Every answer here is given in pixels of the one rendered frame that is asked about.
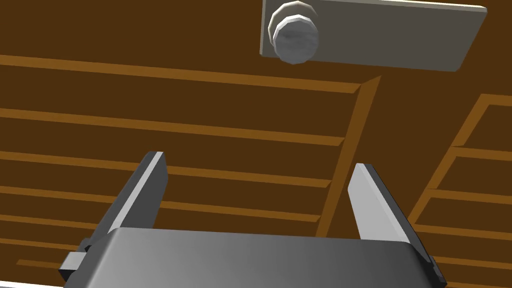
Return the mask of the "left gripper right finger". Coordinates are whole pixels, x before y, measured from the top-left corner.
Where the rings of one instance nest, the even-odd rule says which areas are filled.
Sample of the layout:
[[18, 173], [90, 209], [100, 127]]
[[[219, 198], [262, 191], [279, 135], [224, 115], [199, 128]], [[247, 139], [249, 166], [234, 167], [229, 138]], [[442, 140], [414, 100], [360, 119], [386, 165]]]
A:
[[433, 258], [371, 164], [355, 165], [347, 191], [361, 239], [408, 243], [427, 263], [434, 264]]

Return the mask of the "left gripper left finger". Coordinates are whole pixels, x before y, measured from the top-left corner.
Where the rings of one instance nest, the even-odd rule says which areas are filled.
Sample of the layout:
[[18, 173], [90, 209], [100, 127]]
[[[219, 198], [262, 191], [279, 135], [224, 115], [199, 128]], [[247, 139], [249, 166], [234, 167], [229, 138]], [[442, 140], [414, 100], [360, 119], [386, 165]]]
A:
[[151, 229], [167, 183], [165, 153], [148, 152], [95, 228], [85, 249], [116, 228]]

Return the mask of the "brown panelled wooden door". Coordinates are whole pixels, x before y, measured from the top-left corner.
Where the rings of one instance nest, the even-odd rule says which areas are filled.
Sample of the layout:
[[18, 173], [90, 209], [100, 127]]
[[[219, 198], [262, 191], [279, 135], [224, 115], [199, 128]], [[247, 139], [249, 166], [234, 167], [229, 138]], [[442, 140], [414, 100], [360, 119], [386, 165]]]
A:
[[512, 0], [457, 71], [259, 53], [263, 0], [0, 0], [0, 281], [63, 286], [148, 151], [157, 229], [359, 238], [377, 170], [447, 288], [512, 288]]

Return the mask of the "grey round door knob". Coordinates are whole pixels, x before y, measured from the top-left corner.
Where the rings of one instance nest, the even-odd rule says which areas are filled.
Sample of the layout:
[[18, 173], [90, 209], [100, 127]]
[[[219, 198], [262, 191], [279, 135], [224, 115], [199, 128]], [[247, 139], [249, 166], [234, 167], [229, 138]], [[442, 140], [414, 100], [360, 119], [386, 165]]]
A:
[[487, 8], [412, 0], [263, 0], [260, 55], [454, 72]]

